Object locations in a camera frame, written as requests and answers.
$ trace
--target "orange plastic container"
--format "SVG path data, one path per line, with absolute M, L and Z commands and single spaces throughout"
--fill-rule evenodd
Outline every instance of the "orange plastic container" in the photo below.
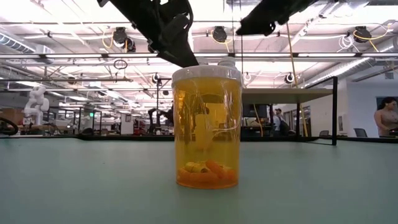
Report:
M 238 184 L 241 73 L 199 65 L 173 74 L 177 183 L 199 189 Z

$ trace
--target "ceiling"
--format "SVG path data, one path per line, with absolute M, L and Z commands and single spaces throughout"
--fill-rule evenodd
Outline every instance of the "ceiling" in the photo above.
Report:
M 56 54 L 82 53 L 118 53 L 124 52 L 112 43 L 111 34 L 116 27 L 126 27 L 127 34 L 134 40 L 137 52 L 148 53 L 146 39 L 134 30 L 129 21 L 109 2 L 105 7 L 99 7 L 94 0 L 41 0 L 42 7 L 34 2 L 38 0 L 0 0 L 0 33 L 2 31 L 16 35 L 31 45 L 44 45 Z M 288 52 L 287 27 L 278 26 L 281 36 L 264 37 L 261 35 L 249 37 L 234 37 L 233 32 L 239 27 L 240 19 L 246 16 L 255 5 L 234 5 L 230 7 L 223 0 L 190 0 L 194 14 L 191 28 L 190 44 L 195 53 L 227 53 L 227 52 Z M 289 21 L 292 40 L 298 33 L 306 29 L 292 44 L 293 52 L 362 52 L 372 49 L 369 42 L 351 44 L 345 39 L 347 47 L 342 47 L 343 36 L 355 30 L 356 26 L 366 26 L 373 37 L 383 37 L 374 41 L 377 45 L 395 35 L 398 23 L 396 12 L 398 6 L 366 6 L 355 11 L 347 7 L 319 19 L 319 12 L 325 4 L 310 6 L 303 12 L 294 14 Z M 214 26 L 224 26 L 228 34 L 228 44 L 215 42 L 211 35 Z M 2 54 L 18 54 L 18 52 L 0 45 Z M 126 76 L 133 82 L 102 82 L 101 88 L 154 88 L 151 79 L 158 73 L 161 78 L 170 78 L 178 66 L 172 65 L 160 58 L 125 59 L 129 66 L 125 70 L 113 67 L 115 60 L 79 59 L 68 61 L 54 60 L 46 65 L 33 60 L 8 60 L 14 66 L 22 66 L 36 75 L 51 74 L 52 78 L 114 78 Z M 89 66 L 77 65 L 87 63 Z M 322 71 L 336 65 L 336 61 L 299 61 L 295 62 L 295 71 L 300 75 L 300 82 L 305 82 Z M 284 75 L 292 72 L 289 61 L 265 61 L 262 59 L 246 59 L 236 62 L 236 67 L 249 78 L 245 79 L 247 88 L 285 88 Z M 171 88 L 168 82 L 164 88 Z M 60 83 L 64 88 L 87 88 L 81 82 L 74 85 Z M 102 99 L 92 92 L 85 92 L 87 98 Z M 134 100 L 145 107 L 153 106 L 154 98 L 142 91 L 120 91 L 117 94 L 127 100 Z M 170 95 L 160 94 L 162 101 L 171 102 Z

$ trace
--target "white humanoid robot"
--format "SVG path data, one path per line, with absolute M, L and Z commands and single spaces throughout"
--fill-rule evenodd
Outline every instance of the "white humanoid robot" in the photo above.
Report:
M 43 120 L 43 111 L 49 110 L 49 100 L 44 98 L 46 89 L 43 86 L 33 87 L 33 90 L 29 93 L 29 101 L 26 103 L 24 108 L 25 118 L 24 124 L 35 124 L 41 125 Z M 32 122 L 31 116 L 35 115 L 35 122 Z

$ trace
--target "tabletop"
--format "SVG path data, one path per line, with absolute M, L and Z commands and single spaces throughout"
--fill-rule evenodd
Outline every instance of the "tabletop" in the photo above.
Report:
M 398 147 L 242 142 L 239 185 L 175 183 L 173 142 L 0 139 L 0 223 L 398 223 Z

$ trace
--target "table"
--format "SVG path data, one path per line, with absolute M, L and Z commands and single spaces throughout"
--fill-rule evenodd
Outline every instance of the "table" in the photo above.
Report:
M 396 144 L 242 142 L 237 187 L 175 183 L 173 142 L 0 139 L 0 223 L 398 223 Z

